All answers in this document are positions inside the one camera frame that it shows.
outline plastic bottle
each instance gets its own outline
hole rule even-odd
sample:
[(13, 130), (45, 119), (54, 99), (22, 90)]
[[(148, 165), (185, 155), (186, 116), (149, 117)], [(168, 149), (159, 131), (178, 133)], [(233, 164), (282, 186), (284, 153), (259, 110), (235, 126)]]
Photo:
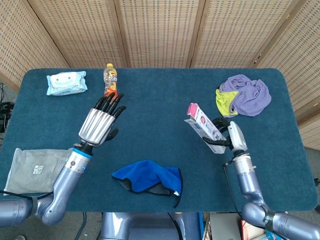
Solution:
[(111, 93), (115, 93), (114, 100), (118, 96), (117, 92), (117, 71), (114, 69), (112, 63), (106, 65), (106, 69), (103, 71), (103, 81), (104, 81), (104, 95), (109, 96)]

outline qr code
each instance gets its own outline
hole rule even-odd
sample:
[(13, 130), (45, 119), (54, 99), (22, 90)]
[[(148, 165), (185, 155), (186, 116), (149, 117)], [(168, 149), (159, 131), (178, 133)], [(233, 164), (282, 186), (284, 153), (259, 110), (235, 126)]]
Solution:
[(42, 169), (44, 169), (44, 166), (35, 165), (33, 174), (40, 174), (42, 172)]

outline gray plastic bag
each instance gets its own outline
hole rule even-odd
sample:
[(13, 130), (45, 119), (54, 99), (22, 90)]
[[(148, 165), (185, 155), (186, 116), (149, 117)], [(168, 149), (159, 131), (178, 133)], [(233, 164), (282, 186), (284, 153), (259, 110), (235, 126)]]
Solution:
[(4, 190), (16, 194), (52, 192), (52, 186), (71, 152), (72, 148), (16, 148)]

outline blue tablecloth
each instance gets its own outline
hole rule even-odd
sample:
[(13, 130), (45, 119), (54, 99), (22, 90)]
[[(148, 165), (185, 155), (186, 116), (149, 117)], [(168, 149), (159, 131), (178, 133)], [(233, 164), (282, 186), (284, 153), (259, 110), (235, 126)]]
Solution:
[[(86, 71), (88, 90), (66, 96), (47, 96), (46, 75)], [(245, 74), (269, 87), (272, 101), (256, 117), (232, 118), (243, 131), (257, 166), (265, 201), (275, 211), (309, 210), (317, 192), (299, 135), (283, 75), (276, 69), (117, 69), (121, 104), (119, 133), (94, 149), (94, 156), (68, 203), (68, 211), (167, 212), (175, 197), (126, 191), (111, 173), (140, 160), (177, 167), (183, 176), (181, 202), (175, 211), (234, 212), (222, 164), (231, 151), (213, 154), (184, 122), (190, 103), (198, 103), (209, 118), (220, 117), (215, 89), (228, 77)], [(90, 108), (104, 93), (103, 69), (34, 69), (23, 78), (0, 152), (3, 189), (15, 148), (68, 149)], [(228, 169), (239, 209), (240, 193), (234, 166)], [(9, 199), (11, 196), (0, 196)]]

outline pink box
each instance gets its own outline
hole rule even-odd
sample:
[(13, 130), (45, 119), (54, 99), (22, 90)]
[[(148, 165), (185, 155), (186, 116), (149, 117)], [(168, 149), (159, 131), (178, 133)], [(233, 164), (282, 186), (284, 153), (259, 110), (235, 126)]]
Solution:
[[(184, 120), (196, 131), (196, 133), (201, 137), (207, 137), (212, 140), (226, 140), (222, 133), (216, 128), (212, 121), (205, 115), (205, 113), (200, 109), (197, 103), (190, 103), (188, 111), (186, 113), (190, 116), (189, 119)], [(207, 144), (209, 148), (215, 154), (224, 154), (225, 146), (215, 146)]]

